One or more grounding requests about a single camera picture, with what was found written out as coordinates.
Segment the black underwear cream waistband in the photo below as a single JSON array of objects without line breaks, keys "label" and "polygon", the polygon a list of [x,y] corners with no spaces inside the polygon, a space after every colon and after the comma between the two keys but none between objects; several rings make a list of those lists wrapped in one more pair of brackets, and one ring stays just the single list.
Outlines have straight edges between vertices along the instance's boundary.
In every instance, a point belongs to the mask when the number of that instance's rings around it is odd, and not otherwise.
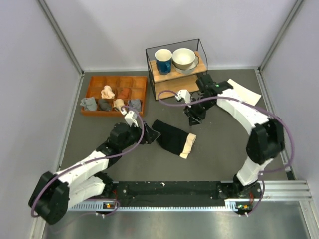
[{"label": "black underwear cream waistband", "polygon": [[155,120],[152,129],[160,133],[156,141],[162,149],[183,159],[188,158],[196,140],[195,134],[185,132],[160,120]]}]

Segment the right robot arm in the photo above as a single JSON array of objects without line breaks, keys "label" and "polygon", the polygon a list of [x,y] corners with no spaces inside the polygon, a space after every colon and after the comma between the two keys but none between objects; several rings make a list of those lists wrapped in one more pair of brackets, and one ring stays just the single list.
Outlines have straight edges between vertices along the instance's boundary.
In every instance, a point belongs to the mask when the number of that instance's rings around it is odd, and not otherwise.
[{"label": "right robot arm", "polygon": [[244,197],[255,185],[259,173],[285,148],[283,126],[277,119],[253,108],[260,95],[232,79],[217,83],[207,74],[198,78],[196,84],[201,92],[199,103],[184,108],[190,126],[202,123],[207,110],[217,105],[237,120],[249,135],[247,158],[224,195],[225,198]]}]

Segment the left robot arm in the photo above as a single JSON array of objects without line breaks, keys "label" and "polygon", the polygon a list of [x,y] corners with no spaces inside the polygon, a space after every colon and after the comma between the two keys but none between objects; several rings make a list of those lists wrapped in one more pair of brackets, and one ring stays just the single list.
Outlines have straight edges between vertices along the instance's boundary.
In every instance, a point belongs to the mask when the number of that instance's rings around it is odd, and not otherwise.
[{"label": "left robot arm", "polygon": [[160,133],[146,122],[142,128],[136,124],[115,124],[107,140],[89,156],[65,170],[55,173],[47,171],[41,175],[28,202],[31,216],[41,217],[53,225],[74,205],[97,195],[109,197],[113,185],[97,174],[139,144],[151,144],[159,136]]}]

